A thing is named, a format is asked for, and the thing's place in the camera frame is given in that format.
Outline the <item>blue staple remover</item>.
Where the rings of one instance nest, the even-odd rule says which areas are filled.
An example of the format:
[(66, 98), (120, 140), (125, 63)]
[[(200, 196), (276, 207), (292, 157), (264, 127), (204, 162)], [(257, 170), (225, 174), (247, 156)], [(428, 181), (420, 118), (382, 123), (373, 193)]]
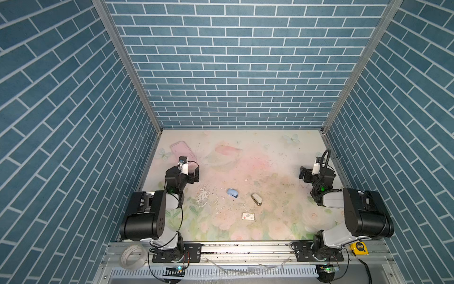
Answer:
[(238, 191), (235, 189), (228, 189), (227, 194), (233, 198), (238, 198), (239, 195)]

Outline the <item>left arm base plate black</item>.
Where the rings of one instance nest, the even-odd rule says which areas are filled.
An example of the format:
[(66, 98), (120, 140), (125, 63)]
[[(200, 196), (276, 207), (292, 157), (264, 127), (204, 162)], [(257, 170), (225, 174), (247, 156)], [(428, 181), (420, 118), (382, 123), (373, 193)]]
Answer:
[(178, 263), (185, 257), (185, 262), (199, 263), (201, 260), (201, 243), (184, 243), (170, 250), (152, 249), (150, 259), (153, 263)]

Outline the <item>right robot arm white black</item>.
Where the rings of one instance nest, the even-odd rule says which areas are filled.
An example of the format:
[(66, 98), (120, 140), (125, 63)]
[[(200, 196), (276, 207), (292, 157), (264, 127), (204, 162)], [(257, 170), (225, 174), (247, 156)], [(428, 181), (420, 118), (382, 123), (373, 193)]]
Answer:
[(334, 178), (335, 172), (329, 167), (300, 168), (299, 179), (312, 185), (310, 196), (318, 206), (344, 211), (343, 221), (314, 235), (309, 252), (318, 261), (337, 256), (356, 241), (390, 238), (394, 234), (390, 213), (378, 192), (335, 189)]

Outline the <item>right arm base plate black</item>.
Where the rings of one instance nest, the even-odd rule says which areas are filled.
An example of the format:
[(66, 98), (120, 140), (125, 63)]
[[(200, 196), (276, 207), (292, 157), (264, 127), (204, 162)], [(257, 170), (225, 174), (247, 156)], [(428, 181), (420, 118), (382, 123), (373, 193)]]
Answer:
[(297, 262), (334, 262), (344, 261), (340, 248), (330, 248), (313, 241), (294, 241), (290, 243), (290, 248), (295, 254)]

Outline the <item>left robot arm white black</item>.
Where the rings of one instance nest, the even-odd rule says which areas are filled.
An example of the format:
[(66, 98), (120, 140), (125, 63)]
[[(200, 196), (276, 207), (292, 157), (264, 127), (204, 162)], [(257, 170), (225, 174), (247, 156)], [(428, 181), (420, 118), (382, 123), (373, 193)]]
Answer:
[(166, 212), (183, 209), (184, 189), (199, 181), (200, 167), (190, 172), (183, 163), (166, 171), (164, 189), (132, 193), (120, 225), (121, 240), (147, 241), (151, 251), (169, 260), (185, 255), (183, 237), (166, 225)]

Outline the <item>white staple box sleeve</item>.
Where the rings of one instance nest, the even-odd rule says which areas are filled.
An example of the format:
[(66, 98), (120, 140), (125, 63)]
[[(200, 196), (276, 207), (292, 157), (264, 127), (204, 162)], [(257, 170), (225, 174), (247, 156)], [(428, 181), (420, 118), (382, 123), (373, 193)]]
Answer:
[(243, 213), (242, 214), (242, 219), (247, 220), (247, 221), (254, 221), (255, 220), (255, 214), (254, 213)]

